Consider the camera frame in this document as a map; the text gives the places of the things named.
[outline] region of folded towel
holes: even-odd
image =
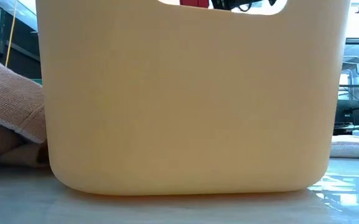
[[[47,165],[42,86],[0,64],[0,164]]]

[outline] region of white tile floor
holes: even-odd
[[[359,223],[359,160],[332,160],[300,192],[175,197],[88,195],[48,170],[0,168],[0,223]]]

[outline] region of cloth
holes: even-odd
[[[46,139],[42,86],[0,64],[0,164],[46,165]]]
[[[333,136],[331,157],[359,158],[359,136]]]

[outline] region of storage bin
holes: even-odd
[[[110,195],[282,192],[326,171],[349,0],[271,16],[37,1],[50,163]]]

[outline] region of red object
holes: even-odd
[[[208,0],[180,0],[180,5],[208,8],[210,2]]]

